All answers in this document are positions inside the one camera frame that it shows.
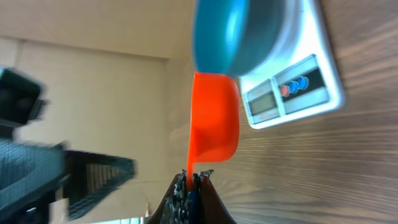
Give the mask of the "orange measuring scoop blue handle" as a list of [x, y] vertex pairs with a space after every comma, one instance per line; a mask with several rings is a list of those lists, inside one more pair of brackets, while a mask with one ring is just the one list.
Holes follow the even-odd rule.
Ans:
[[187, 157], [188, 222], [199, 223], [197, 163], [224, 162], [237, 150], [240, 130], [239, 91], [226, 75], [195, 72]]

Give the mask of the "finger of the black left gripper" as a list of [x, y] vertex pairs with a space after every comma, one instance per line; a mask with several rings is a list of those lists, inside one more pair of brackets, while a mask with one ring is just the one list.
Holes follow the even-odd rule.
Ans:
[[83, 151], [66, 152], [68, 219], [84, 217], [122, 184], [134, 178], [135, 160]]

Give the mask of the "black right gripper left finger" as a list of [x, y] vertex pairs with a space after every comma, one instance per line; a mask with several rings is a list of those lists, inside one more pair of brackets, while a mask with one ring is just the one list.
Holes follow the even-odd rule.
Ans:
[[167, 189], [160, 205], [148, 219], [149, 224], [189, 223], [188, 193], [186, 189], [187, 172], [176, 174]]

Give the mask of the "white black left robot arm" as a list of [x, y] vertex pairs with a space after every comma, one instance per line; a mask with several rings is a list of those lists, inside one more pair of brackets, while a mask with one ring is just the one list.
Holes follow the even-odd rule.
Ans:
[[60, 199], [68, 200], [68, 219], [79, 219], [136, 174], [125, 157], [16, 142], [14, 131], [46, 106], [41, 93], [39, 82], [1, 68], [1, 223], [49, 223], [50, 204]]

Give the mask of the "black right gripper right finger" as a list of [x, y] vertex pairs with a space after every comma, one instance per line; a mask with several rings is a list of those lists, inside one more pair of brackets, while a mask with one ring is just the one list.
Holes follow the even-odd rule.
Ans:
[[198, 175], [201, 219], [206, 224], [236, 224], [210, 180], [213, 172], [213, 169], [209, 169]]

